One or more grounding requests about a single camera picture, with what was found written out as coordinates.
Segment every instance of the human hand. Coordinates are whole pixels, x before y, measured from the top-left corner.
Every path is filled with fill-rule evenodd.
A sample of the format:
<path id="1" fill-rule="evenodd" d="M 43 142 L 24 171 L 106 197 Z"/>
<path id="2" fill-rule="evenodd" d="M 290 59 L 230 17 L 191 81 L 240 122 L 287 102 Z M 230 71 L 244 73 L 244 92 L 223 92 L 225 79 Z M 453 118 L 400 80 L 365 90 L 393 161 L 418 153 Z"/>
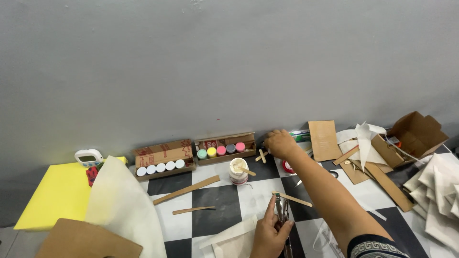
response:
<path id="1" fill-rule="evenodd" d="M 286 160 L 293 152 L 301 150 L 293 137 L 284 129 L 269 132 L 264 139 L 264 145 L 274 157 L 281 160 Z"/>
<path id="2" fill-rule="evenodd" d="M 274 228 L 279 217 L 274 214 L 276 197 L 273 195 L 268 204 L 264 218 L 257 222 L 250 258 L 277 258 L 284 249 L 293 221 L 286 221 L 279 229 Z"/>

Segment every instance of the white timer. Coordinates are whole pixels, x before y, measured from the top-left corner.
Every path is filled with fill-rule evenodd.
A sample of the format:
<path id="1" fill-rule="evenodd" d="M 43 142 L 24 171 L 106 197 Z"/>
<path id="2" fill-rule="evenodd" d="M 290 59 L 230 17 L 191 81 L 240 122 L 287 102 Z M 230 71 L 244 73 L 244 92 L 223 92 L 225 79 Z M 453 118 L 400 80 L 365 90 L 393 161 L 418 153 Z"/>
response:
<path id="1" fill-rule="evenodd" d="M 95 167 L 104 161 L 101 153 L 96 149 L 77 151 L 75 159 L 85 168 Z"/>

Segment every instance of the paint jar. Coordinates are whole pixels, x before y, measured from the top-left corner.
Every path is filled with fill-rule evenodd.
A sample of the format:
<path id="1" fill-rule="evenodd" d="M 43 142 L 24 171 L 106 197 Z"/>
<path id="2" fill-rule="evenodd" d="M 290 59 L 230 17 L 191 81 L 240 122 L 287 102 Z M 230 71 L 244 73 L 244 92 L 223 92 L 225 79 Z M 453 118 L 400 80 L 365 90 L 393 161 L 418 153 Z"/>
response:
<path id="1" fill-rule="evenodd" d="M 138 176 L 144 176 L 146 174 L 146 167 L 138 168 L 136 173 Z"/>
<path id="2" fill-rule="evenodd" d="M 225 146 L 218 146 L 217 147 L 217 154 L 219 156 L 224 156 L 226 154 L 226 147 Z"/>
<path id="3" fill-rule="evenodd" d="M 151 175 L 156 173 L 156 166 L 155 165 L 150 165 L 146 168 L 146 173 Z"/>
<path id="4" fill-rule="evenodd" d="M 167 171 L 171 171 L 175 168 L 175 162 L 173 161 L 169 161 L 168 163 L 166 163 L 166 170 Z"/>
<path id="5" fill-rule="evenodd" d="M 236 143 L 237 152 L 244 152 L 246 150 L 246 145 L 243 142 Z"/>
<path id="6" fill-rule="evenodd" d="M 234 153 L 236 151 L 236 145 L 230 143 L 226 146 L 226 152 L 228 154 Z"/>
<path id="7" fill-rule="evenodd" d="M 178 161 L 175 162 L 175 168 L 184 168 L 185 167 L 185 161 L 183 159 L 179 159 Z"/>
<path id="8" fill-rule="evenodd" d="M 210 147 L 207 149 L 207 156 L 209 156 L 209 158 L 214 158 L 217 156 L 217 149 L 215 149 L 214 147 Z"/>
<path id="9" fill-rule="evenodd" d="M 239 167 L 249 169 L 247 162 L 244 159 L 237 157 L 233 159 L 229 164 L 229 180 L 231 181 L 231 183 L 233 183 L 234 185 L 245 184 L 247 182 L 247 179 L 249 178 L 249 174 L 240 170 Z"/>
<path id="10" fill-rule="evenodd" d="M 156 165 L 156 172 L 158 173 L 162 173 L 166 170 L 166 164 L 164 163 L 159 163 L 158 165 Z"/>
<path id="11" fill-rule="evenodd" d="M 198 158 L 199 159 L 207 159 L 207 151 L 204 149 L 198 150 Z"/>

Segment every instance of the pink paint jar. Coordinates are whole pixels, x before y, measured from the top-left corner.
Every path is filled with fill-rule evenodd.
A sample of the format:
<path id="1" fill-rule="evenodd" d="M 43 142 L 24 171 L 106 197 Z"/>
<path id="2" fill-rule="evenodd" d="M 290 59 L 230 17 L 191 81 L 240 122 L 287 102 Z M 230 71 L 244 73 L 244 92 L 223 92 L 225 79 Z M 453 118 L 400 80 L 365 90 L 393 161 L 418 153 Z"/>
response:
<path id="1" fill-rule="evenodd" d="M 226 154 L 226 147 L 225 146 L 218 146 L 217 147 L 217 155 L 224 156 Z"/>
<path id="2" fill-rule="evenodd" d="M 243 142 L 236 143 L 236 151 L 244 152 L 246 150 L 246 145 Z"/>

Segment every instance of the open cardboard box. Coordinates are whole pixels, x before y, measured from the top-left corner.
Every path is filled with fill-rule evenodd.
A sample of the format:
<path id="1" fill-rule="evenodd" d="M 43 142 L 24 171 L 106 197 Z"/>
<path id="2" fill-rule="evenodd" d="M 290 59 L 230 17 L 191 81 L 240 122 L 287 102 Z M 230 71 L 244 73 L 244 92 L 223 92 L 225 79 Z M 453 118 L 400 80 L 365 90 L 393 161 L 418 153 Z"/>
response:
<path id="1" fill-rule="evenodd" d="M 432 116 L 424 117 L 414 111 L 400 118 L 387 134 L 387 138 L 397 137 L 402 143 L 400 149 L 419 159 L 434 152 L 448 139 L 441 128 L 442 125 Z M 391 168 L 414 161 L 410 157 L 404 160 L 403 154 L 400 155 L 399 151 L 388 144 L 381 135 L 376 135 L 371 140 L 371 145 Z"/>
<path id="2" fill-rule="evenodd" d="M 100 226 L 58 219 L 35 258 L 138 258 L 143 247 Z"/>
<path id="3" fill-rule="evenodd" d="M 183 159 L 185 161 L 184 168 L 176 168 L 171 171 L 164 171 L 162 173 L 146 174 L 138 176 L 134 173 L 138 181 L 159 178 L 163 176 L 179 174 L 187 171 L 196 170 L 196 163 L 193 159 L 193 152 L 191 149 L 191 140 L 177 140 L 169 143 L 154 145 L 150 147 L 143 147 L 132 150 L 135 154 L 135 171 L 140 167 L 148 167 L 150 165 L 158 165 L 159 163 L 167 163 L 169 161 L 177 161 Z"/>
<path id="4" fill-rule="evenodd" d="M 226 154 L 224 156 L 218 156 L 215 158 L 198 160 L 198 164 L 202 166 L 212 163 L 229 161 L 237 157 L 253 156 L 257 153 L 257 145 L 255 144 L 254 132 L 196 140 L 195 145 L 199 148 L 199 150 L 207 150 L 208 147 L 217 148 L 218 146 L 227 146 L 228 144 L 236 144 L 238 142 L 243 142 L 246 145 L 246 151 L 234 152 L 233 154 Z"/>

